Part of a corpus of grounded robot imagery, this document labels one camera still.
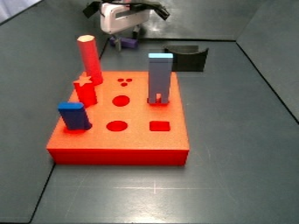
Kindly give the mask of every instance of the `blue rectangular block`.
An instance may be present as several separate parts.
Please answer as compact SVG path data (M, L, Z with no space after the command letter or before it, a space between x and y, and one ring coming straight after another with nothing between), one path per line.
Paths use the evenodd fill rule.
M91 129L92 125L81 102L61 102L59 111L68 130Z

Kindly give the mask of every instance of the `red star block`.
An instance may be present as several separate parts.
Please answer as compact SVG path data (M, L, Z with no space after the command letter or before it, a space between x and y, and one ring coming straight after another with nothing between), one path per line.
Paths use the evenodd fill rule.
M97 95L95 85L91 81L91 76L85 76L83 74L72 83L77 92L79 101L84 104L85 108L97 104Z

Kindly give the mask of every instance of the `gray block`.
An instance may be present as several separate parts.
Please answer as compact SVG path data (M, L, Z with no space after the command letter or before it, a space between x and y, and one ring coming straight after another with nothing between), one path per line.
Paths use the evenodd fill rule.
M162 104L170 102L171 73L174 55L171 53L148 54L148 103L158 103L156 96L162 96Z

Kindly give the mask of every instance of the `white robot part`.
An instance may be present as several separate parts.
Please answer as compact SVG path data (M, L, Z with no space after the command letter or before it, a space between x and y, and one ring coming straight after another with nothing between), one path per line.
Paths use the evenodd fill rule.
M150 10L131 11L124 5L103 3L100 28L103 32L115 34L140 25L150 19Z

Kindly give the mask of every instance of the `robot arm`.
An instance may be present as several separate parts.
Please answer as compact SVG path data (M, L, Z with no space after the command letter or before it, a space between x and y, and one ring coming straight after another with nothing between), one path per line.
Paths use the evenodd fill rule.
M88 5L83 11L89 18L100 11L100 28L103 32L113 35L135 27L150 19L150 10L154 10L163 20L170 17L166 8L158 2L101 0Z

